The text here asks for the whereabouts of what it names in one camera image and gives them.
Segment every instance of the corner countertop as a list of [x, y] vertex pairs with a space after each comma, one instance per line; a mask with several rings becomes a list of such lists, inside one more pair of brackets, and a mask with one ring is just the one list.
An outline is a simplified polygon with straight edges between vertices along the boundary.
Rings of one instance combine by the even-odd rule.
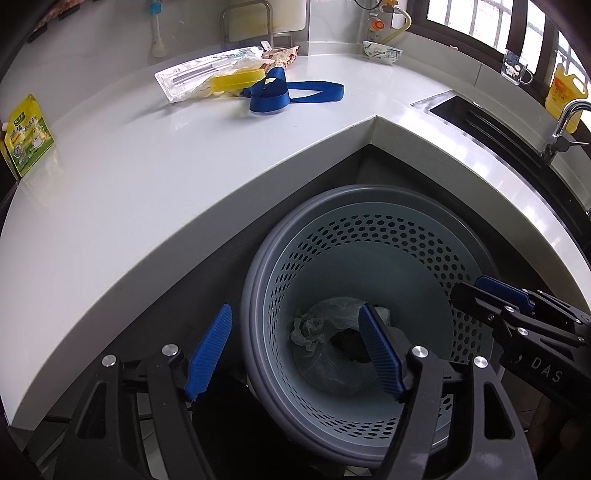
[[[110, 85], [53, 125], [56, 147], [12, 201], [0, 236], [0, 392], [13, 425], [35, 428], [174, 283], [368, 143], [469, 203], [565, 300], [591, 304], [589, 266], [540, 197], [410, 106], [457, 86], [361, 56], [300, 57], [288, 80], [343, 83], [343, 100], [254, 115], [244, 98], [168, 105], [153, 72]], [[458, 187], [466, 182], [474, 187]]]

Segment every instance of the blue strap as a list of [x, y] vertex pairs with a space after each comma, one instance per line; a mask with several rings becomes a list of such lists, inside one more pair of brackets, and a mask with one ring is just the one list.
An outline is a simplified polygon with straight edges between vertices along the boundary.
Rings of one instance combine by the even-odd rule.
[[[267, 79], [271, 78], [275, 80], [267, 83]], [[317, 93], [305, 97], [290, 98], [289, 89], [315, 90]], [[267, 113], [280, 110], [289, 103], [337, 102], [343, 98], [345, 86], [340, 83], [322, 81], [287, 83], [283, 67], [274, 67], [260, 82], [256, 82], [250, 88], [245, 88], [242, 94], [250, 98], [252, 112]]]

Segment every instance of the yellow bottle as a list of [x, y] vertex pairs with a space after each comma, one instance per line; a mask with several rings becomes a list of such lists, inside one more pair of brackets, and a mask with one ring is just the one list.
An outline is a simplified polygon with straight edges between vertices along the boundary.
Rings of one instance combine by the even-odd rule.
[[[583, 86], [583, 91], [577, 87], [577, 84], [574, 82], [575, 80], [578, 80], [578, 83]], [[567, 103], [576, 98], [587, 98], [588, 96], [589, 91], [587, 90], [587, 86], [575, 74], [566, 75], [564, 65], [559, 63], [556, 67], [552, 86], [546, 97], [545, 107], [558, 120]], [[574, 114], [567, 124], [566, 131], [569, 134], [573, 133], [579, 126], [581, 114], [582, 112]]]

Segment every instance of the yellow sauce packet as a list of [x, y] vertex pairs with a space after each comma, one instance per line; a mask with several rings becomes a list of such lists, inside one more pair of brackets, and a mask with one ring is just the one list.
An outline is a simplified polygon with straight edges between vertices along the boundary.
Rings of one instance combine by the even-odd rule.
[[4, 143], [21, 177], [53, 145], [53, 137], [33, 95], [27, 95], [12, 112]]

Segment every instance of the cup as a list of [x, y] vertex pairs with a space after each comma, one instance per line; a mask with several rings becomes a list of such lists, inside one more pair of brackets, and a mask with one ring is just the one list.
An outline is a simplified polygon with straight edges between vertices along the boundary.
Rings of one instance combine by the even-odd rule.
[[[523, 80], [525, 72], [530, 75], [530, 79], [527, 82]], [[519, 85], [520, 83], [529, 85], [534, 81], [534, 74], [527, 69], [527, 60], [524, 60], [510, 50], [507, 50], [503, 57], [501, 75], [515, 85]]]

